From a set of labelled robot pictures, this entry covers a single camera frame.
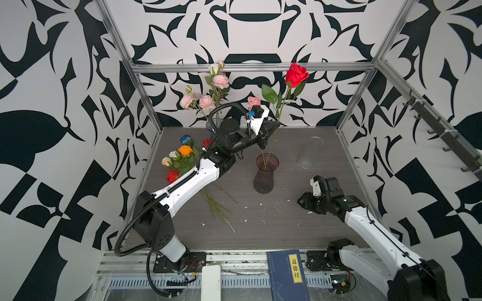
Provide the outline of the purple blue glass vase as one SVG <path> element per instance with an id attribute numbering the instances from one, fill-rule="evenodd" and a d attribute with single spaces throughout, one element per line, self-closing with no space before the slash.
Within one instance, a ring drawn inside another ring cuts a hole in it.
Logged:
<path id="1" fill-rule="evenodd" d="M 206 129 L 211 132 L 211 133 L 216 133 L 215 129 L 218 129 L 222 123 L 223 119 L 221 118 L 213 118 L 212 122 L 207 121 L 206 123 Z"/>

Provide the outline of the pink rose stem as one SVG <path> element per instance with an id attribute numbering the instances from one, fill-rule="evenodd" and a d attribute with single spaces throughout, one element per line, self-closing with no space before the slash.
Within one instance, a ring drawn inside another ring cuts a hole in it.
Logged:
<path id="1" fill-rule="evenodd" d="M 258 97 L 248 97 L 247 99 L 249 109 L 252 109 L 254 106 L 261 105 L 261 99 Z"/>

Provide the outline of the clear glass vase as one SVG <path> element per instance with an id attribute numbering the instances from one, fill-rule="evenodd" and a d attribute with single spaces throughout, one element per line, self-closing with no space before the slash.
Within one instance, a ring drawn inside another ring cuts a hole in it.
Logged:
<path id="1" fill-rule="evenodd" d="M 318 136 L 310 137 L 304 148 L 297 165 L 305 170 L 312 170 L 318 163 L 324 141 Z"/>

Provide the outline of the dark maroon glass vase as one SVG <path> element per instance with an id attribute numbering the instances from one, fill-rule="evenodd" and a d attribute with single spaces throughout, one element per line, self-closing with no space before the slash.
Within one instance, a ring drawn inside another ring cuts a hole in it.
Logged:
<path id="1" fill-rule="evenodd" d="M 254 189 L 260 194 L 268 194 L 274 188 L 274 172 L 279 160 L 273 154 L 261 154 L 256 159 L 257 173 L 253 181 Z"/>

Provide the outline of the twin pink peony stem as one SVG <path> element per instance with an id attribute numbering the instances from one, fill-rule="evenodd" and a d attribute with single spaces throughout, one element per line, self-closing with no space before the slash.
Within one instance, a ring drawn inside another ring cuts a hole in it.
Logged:
<path id="1" fill-rule="evenodd" d="M 179 105 L 185 110 L 196 110 L 205 117 L 216 108 L 216 103 L 212 96 L 205 95 L 198 99 L 197 94 L 189 85 L 185 87 L 185 95 L 181 98 Z"/>

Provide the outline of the red rose stem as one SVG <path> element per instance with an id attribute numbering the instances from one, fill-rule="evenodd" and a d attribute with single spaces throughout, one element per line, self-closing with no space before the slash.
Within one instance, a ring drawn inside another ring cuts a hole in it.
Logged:
<path id="1" fill-rule="evenodd" d="M 276 93 L 273 88 L 262 85 L 262 96 L 275 108 L 275 117 L 280 120 L 282 111 L 287 104 L 290 104 L 304 90 L 310 74 L 307 69 L 297 63 L 292 63 L 286 73 L 286 92 Z"/>

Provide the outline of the white rose stem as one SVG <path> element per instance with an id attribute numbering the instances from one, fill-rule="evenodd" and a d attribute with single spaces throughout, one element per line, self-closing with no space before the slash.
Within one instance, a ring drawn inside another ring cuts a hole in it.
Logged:
<path id="1" fill-rule="evenodd" d="M 223 73 L 223 68 L 224 68 L 224 62 L 220 61 L 218 63 L 213 63 L 209 66 L 209 74 L 212 77 L 215 77 L 217 75 L 220 75 Z"/>

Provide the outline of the cream rose flower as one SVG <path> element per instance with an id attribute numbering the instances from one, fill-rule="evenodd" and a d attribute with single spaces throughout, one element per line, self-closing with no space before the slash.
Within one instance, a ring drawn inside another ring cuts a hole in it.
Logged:
<path id="1" fill-rule="evenodd" d="M 167 168 L 172 168 L 173 167 L 173 161 L 170 157 L 164 157 L 162 160 L 161 160 L 161 163 L 163 166 L 167 167 Z"/>

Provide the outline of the red rose flower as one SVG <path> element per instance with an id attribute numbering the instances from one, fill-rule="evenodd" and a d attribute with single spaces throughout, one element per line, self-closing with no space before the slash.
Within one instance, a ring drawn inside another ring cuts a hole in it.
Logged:
<path id="1" fill-rule="evenodd" d="M 170 170 L 166 176 L 166 180 L 170 184 L 176 182 L 178 178 L 179 178 L 179 172 L 176 170 Z"/>

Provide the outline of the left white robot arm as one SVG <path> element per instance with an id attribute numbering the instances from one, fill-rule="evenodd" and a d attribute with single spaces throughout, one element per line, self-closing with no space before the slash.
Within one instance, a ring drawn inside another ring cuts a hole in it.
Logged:
<path id="1" fill-rule="evenodd" d="M 147 249 L 167 260 L 170 269 L 183 275 L 190 259 L 189 249 L 175 234 L 173 218 L 191 198 L 223 176 L 252 145 L 265 149 L 271 135 L 280 127 L 277 120 L 252 118 L 249 127 L 240 129 L 235 119 L 224 120 L 213 128 L 212 142 L 203 148 L 188 172 L 154 193 L 143 191 L 136 200 L 132 220 L 114 245 L 114 253 L 125 257 Z"/>

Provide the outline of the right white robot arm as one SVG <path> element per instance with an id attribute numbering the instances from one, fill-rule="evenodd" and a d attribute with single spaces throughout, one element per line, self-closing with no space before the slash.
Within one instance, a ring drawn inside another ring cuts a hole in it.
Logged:
<path id="1" fill-rule="evenodd" d="M 376 260 L 344 238 L 330 242 L 325 252 L 309 252 L 306 266 L 354 271 L 378 288 L 388 300 L 449 300 L 443 267 L 425 260 L 397 240 L 354 195 L 345 195 L 334 177 L 315 176 L 311 191 L 297 203 L 316 214 L 332 214 L 355 230 L 379 256 Z"/>

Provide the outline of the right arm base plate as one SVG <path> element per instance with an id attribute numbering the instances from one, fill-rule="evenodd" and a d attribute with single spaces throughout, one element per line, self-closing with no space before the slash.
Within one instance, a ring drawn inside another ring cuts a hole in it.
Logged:
<path id="1" fill-rule="evenodd" d="M 337 271 L 340 268 L 329 260 L 326 251 L 307 251 L 306 267 L 312 272 Z"/>

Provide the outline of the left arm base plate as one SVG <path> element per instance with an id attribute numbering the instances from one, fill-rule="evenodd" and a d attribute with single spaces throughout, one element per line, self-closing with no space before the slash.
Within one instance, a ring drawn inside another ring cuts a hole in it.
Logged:
<path id="1" fill-rule="evenodd" d="M 198 273 L 207 263 L 206 252 L 187 252 L 177 262 L 171 262 L 165 256 L 157 256 L 154 262 L 154 273 Z"/>

